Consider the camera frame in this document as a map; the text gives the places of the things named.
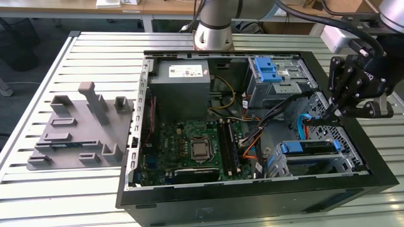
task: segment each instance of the motherboard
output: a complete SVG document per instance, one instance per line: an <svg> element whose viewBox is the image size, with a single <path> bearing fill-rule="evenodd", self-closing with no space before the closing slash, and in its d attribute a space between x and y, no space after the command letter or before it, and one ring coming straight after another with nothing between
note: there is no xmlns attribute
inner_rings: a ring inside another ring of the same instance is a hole
<svg viewBox="0 0 404 227"><path fill-rule="evenodd" d="M237 121L165 122L158 130L157 152L143 155L143 186L251 178L249 162L238 161Z"/></svg>

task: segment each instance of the open computer tower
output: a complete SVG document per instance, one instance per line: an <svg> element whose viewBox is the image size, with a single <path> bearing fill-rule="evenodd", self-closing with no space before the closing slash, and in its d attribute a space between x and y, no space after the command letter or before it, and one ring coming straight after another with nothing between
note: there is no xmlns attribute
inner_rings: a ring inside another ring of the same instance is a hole
<svg viewBox="0 0 404 227"><path fill-rule="evenodd" d="M326 84L310 52L145 52L117 207L165 226L327 211L395 185L355 119L301 125Z"/></svg>

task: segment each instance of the ram slot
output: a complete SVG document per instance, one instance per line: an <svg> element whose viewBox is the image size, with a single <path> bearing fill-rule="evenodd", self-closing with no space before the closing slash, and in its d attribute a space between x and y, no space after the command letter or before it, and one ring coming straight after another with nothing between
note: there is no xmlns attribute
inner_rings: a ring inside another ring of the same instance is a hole
<svg viewBox="0 0 404 227"><path fill-rule="evenodd" d="M230 138L230 151L231 151L231 158L233 158L233 161L234 161L234 169L235 169L235 172L239 173L241 170L239 170L239 161L238 161L238 147L237 147L237 143L235 143L235 140L234 140L234 136L233 136L233 128L231 128L231 123L227 122L227 132L229 132L229 138Z"/></svg>
<svg viewBox="0 0 404 227"><path fill-rule="evenodd" d="M217 123L217 134L218 134L218 145L219 145L219 154L222 161L223 173L227 176L231 176L237 171L233 155L233 146L231 146L231 133L229 131L229 123L218 122Z"/></svg>

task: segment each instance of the sticker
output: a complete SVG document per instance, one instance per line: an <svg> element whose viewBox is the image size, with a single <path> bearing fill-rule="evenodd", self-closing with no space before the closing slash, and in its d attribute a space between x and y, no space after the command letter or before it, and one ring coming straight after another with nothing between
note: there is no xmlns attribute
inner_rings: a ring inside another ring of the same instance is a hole
<svg viewBox="0 0 404 227"><path fill-rule="evenodd" d="M121 12L122 13L139 13L138 10L122 10Z"/></svg>
<svg viewBox="0 0 404 227"><path fill-rule="evenodd" d="M254 169L255 169L259 173L262 173L262 166L258 164L258 162L255 162L255 164L254 164Z"/></svg>
<svg viewBox="0 0 404 227"><path fill-rule="evenodd" d="M171 65L167 77L202 77L202 65Z"/></svg>
<svg viewBox="0 0 404 227"><path fill-rule="evenodd" d="M289 72L285 70L285 71L277 71L277 74L278 75L289 75Z"/></svg>
<svg viewBox="0 0 404 227"><path fill-rule="evenodd" d="M247 101L242 100L242 108L247 109Z"/></svg>

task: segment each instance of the power supply label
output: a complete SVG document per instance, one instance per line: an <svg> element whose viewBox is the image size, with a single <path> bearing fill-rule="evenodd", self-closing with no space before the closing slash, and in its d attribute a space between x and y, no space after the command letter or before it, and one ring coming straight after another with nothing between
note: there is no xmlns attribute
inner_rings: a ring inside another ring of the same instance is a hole
<svg viewBox="0 0 404 227"><path fill-rule="evenodd" d="M167 77L202 77L202 65L171 65Z"/></svg>

